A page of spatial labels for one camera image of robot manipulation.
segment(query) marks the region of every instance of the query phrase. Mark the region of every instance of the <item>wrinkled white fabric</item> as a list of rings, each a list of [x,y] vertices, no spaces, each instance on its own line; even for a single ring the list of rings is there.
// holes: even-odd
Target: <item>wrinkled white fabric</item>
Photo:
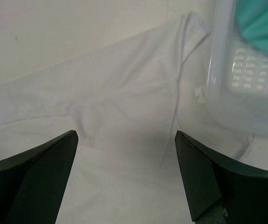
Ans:
[[[57,224],[192,223],[174,135],[223,130],[204,122],[182,69],[207,33],[189,14],[0,86],[0,160],[70,129],[80,137]]]

